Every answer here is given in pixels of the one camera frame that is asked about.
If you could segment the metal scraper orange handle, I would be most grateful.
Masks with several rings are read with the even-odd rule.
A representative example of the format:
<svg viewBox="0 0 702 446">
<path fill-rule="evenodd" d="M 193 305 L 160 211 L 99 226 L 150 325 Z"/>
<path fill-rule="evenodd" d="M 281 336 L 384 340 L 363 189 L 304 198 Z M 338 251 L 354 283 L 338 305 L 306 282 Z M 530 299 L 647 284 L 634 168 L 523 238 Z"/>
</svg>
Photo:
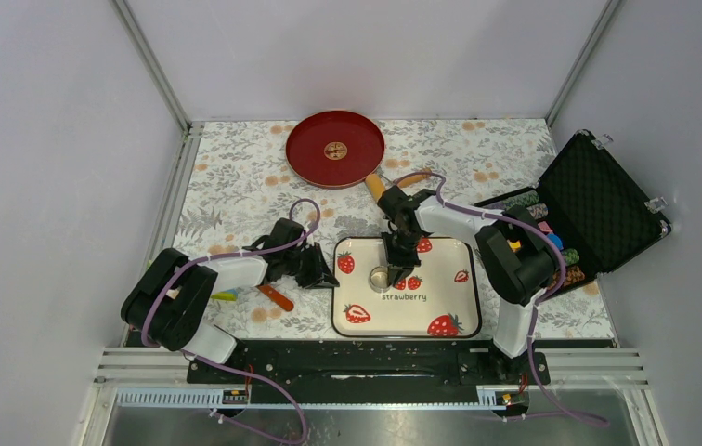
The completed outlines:
<svg viewBox="0 0 702 446">
<path fill-rule="evenodd" d="M 263 295 L 267 296 L 273 303 L 286 312 L 291 312 L 294 309 L 294 303 L 291 299 L 280 293 L 269 284 L 258 285 L 257 289 Z"/>
</svg>

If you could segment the strawberry pattern rectangular tray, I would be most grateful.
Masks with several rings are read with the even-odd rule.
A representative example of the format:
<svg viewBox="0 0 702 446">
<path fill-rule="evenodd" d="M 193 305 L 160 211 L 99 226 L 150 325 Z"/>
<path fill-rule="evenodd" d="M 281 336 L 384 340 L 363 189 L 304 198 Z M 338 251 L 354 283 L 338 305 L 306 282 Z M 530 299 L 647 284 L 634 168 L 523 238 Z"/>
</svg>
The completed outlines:
<svg viewBox="0 0 702 446">
<path fill-rule="evenodd" d="M 422 264 L 405 290 L 387 283 L 384 243 L 346 238 L 334 250 L 332 325 L 346 337 L 470 338 L 481 328 L 471 249 L 450 238 L 423 239 Z"/>
</svg>

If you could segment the wooden dough roller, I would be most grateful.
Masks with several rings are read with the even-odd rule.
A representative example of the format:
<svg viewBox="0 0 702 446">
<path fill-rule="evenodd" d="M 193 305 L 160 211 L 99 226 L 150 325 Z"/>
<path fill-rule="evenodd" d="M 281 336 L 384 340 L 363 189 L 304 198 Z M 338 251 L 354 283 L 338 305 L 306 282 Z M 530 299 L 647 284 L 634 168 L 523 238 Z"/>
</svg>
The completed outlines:
<svg viewBox="0 0 702 446">
<path fill-rule="evenodd" d="M 432 174 L 433 172 L 430 169 L 423 169 L 407 174 L 397 180 L 390 180 L 377 172 L 373 172 L 363 179 L 363 184 L 370 192 L 373 201 L 378 203 L 387 189 L 393 186 L 403 189 L 429 178 Z"/>
</svg>

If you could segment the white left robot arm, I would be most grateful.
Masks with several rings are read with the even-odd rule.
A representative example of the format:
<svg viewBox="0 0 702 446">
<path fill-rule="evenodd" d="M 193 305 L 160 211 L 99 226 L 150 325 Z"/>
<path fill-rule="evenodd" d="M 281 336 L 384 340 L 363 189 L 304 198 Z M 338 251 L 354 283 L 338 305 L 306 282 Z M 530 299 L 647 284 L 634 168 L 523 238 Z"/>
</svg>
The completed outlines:
<svg viewBox="0 0 702 446">
<path fill-rule="evenodd" d="M 236 253 L 191 259 L 167 248 L 124 300 L 121 318 L 141 333 L 143 343 L 206 359 L 219 379 L 235 381 L 246 360 L 235 350 L 234 336 L 204 320 L 210 297 L 268 285 L 284 276 L 292 276 L 301 288 L 337 287 L 320 245 L 307 240 L 315 229 L 281 218 L 268 235 Z"/>
</svg>

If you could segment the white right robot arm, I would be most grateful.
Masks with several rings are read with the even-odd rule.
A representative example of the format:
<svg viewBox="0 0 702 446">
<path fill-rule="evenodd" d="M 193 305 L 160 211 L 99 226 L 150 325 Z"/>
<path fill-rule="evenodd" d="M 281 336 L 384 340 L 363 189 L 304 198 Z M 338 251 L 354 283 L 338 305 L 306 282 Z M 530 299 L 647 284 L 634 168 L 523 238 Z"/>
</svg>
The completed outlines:
<svg viewBox="0 0 702 446">
<path fill-rule="evenodd" d="M 516 205 L 507 210 L 460 206 L 437 191 L 408 195 L 392 186 L 373 194 L 391 228 L 383 233 L 387 280 L 405 279 L 421 260 L 419 241 L 428 235 L 450 237 L 477 249 L 487 279 L 500 298 L 489 361 L 495 378 L 512 383 L 527 369 L 524 353 L 534 338 L 537 306 L 566 278 L 560 248 L 537 221 Z"/>
</svg>

